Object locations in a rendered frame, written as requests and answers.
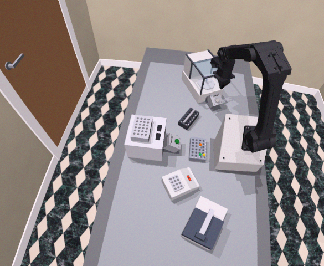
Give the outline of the grey bench mat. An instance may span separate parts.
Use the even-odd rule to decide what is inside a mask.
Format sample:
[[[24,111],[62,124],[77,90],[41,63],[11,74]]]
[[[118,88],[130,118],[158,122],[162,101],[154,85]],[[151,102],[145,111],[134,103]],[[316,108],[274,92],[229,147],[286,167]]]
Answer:
[[[244,74],[224,87],[221,109],[197,103],[182,80],[184,65],[150,62],[135,115],[166,119],[181,137],[179,154],[162,161],[127,157],[117,182],[97,266],[258,266],[255,176],[209,170],[210,139],[226,114],[249,116]],[[188,130],[178,125],[193,108]],[[206,161],[189,161],[191,137],[206,139]],[[189,167],[198,189],[170,200],[162,177]],[[228,209],[213,249],[181,236],[200,196]]]

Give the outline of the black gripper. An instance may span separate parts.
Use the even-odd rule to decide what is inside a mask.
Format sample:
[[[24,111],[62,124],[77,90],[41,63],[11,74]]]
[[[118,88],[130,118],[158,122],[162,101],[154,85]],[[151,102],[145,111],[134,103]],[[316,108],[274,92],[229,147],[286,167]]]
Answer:
[[[235,78],[235,75],[232,74],[232,71],[225,71],[223,68],[222,68],[222,74],[221,74],[221,77],[217,74],[214,75],[215,78],[218,79],[218,82],[219,82],[219,88],[220,89],[223,89],[225,86],[227,86],[232,78]]]

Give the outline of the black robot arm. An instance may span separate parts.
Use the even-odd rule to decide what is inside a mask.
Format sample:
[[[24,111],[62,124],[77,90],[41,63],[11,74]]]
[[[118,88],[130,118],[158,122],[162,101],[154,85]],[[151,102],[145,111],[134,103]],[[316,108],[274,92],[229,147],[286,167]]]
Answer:
[[[217,52],[218,56],[211,58],[211,66],[217,68],[216,74],[220,77],[222,68],[225,71],[233,70],[235,59],[253,61],[262,73],[263,87],[258,122],[256,126],[244,126],[241,147],[243,151],[253,153],[276,146],[276,131],[273,125],[282,86],[287,75],[291,75],[292,70],[283,51],[280,42],[271,40],[255,44],[221,47]]]

